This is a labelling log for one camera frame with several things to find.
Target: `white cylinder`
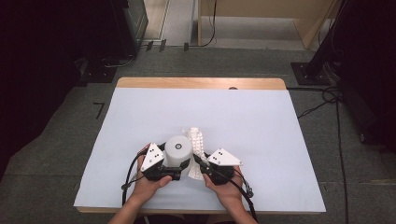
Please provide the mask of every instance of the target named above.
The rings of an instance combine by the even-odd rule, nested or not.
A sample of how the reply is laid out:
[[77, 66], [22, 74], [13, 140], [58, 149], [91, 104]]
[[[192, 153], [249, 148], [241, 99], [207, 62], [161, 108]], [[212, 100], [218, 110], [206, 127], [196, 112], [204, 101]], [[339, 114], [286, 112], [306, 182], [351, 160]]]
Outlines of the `white cylinder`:
[[165, 153], [168, 167], [179, 167], [183, 161], [188, 160], [192, 154], [190, 139], [177, 135], [165, 143]]

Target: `wooden desk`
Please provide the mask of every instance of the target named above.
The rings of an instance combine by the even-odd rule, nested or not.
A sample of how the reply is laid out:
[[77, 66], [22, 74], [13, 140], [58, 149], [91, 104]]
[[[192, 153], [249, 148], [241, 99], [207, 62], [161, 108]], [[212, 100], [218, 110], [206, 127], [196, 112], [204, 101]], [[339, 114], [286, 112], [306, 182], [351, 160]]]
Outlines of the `wooden desk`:
[[[225, 91], [231, 87], [236, 87], [238, 91]], [[184, 91], [183, 89], [217, 90]], [[241, 99], [235, 96], [244, 95], [244, 93], [262, 93], [262, 91], [253, 92], [244, 91], [244, 89], [268, 90], [269, 92], [266, 91], [266, 93], [274, 95], [274, 97], [260, 97], [261, 103], [255, 105], [253, 104], [255, 101], [251, 97]], [[169, 94], [175, 97], [177, 104], [169, 105], [168, 101], [174, 100], [174, 98], [170, 98]], [[221, 105], [229, 100], [231, 100], [229, 104]], [[244, 109], [242, 113], [237, 113], [236, 110], [240, 109], [240, 106]], [[244, 113], [251, 112], [253, 117], [257, 117], [256, 113], [260, 113], [263, 109], [273, 111], [273, 115], [271, 113], [266, 115], [267, 126], [261, 125], [261, 118], [244, 115]], [[202, 115], [202, 111], [205, 112], [205, 115], [197, 119], [197, 113]], [[235, 120], [235, 114], [230, 113], [237, 113], [237, 116], [241, 118]], [[274, 115], [282, 117], [281, 114], [288, 118], [281, 119], [276, 126], [271, 124], [273, 120], [268, 117]], [[256, 205], [258, 214], [312, 214], [325, 211], [318, 182], [306, 151], [289, 92], [286, 90], [283, 80], [279, 78], [209, 77], [123, 77], [119, 80], [102, 130], [98, 135], [81, 180], [75, 201], [78, 211], [84, 213], [117, 212], [120, 209], [120, 185], [124, 181], [130, 162], [137, 150], [148, 141], [162, 143], [169, 139], [168, 136], [180, 134], [178, 133], [180, 131], [176, 130], [179, 130], [179, 127], [190, 127], [188, 125], [190, 125], [191, 119], [194, 119], [193, 123], [196, 127], [202, 127], [205, 148], [213, 148], [214, 145], [221, 142], [222, 147], [245, 161], [242, 171], [255, 191], [252, 201]], [[241, 130], [227, 128], [227, 123], [230, 122]], [[255, 150], [254, 146], [262, 143], [249, 140], [249, 132], [252, 130], [243, 127], [246, 123], [258, 125], [258, 129], [253, 127], [253, 135], [262, 133], [261, 128], [267, 129], [265, 132], [270, 135], [268, 136], [270, 142], [268, 142], [267, 149]], [[271, 143], [282, 135], [280, 133], [288, 137], [290, 145], [271, 147], [273, 144], [285, 144], [284, 141]], [[290, 138], [290, 135], [294, 134], [296, 138]], [[285, 160], [291, 160], [291, 162], [282, 161], [281, 164], [277, 164], [279, 155], [272, 156], [271, 154], [283, 154], [286, 153], [285, 150], [289, 153]], [[254, 170], [254, 167], [260, 167], [260, 171]], [[300, 173], [293, 174], [296, 170], [299, 170]], [[270, 187], [262, 187], [263, 184], [270, 185]], [[281, 192], [282, 188], [293, 189]], [[288, 199], [284, 203], [279, 203], [279, 201], [283, 201], [284, 197]], [[169, 188], [161, 189], [145, 206], [141, 213], [225, 213], [213, 192], [207, 189], [204, 183], [186, 176], [182, 176], [180, 181], [171, 182]]]
[[[218, 0], [216, 17], [292, 18], [306, 49], [338, 0]], [[198, 45], [202, 45], [202, 17], [213, 17], [215, 0], [198, 2]]]

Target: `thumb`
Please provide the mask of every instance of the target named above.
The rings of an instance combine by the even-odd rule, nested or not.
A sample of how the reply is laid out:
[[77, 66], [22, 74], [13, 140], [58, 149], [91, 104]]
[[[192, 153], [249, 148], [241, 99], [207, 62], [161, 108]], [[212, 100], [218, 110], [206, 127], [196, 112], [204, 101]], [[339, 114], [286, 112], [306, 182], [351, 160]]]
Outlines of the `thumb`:
[[172, 181], [172, 176], [170, 176], [170, 175], [167, 175], [167, 176], [161, 178], [161, 180], [160, 180], [160, 188], [165, 187], [171, 181]]

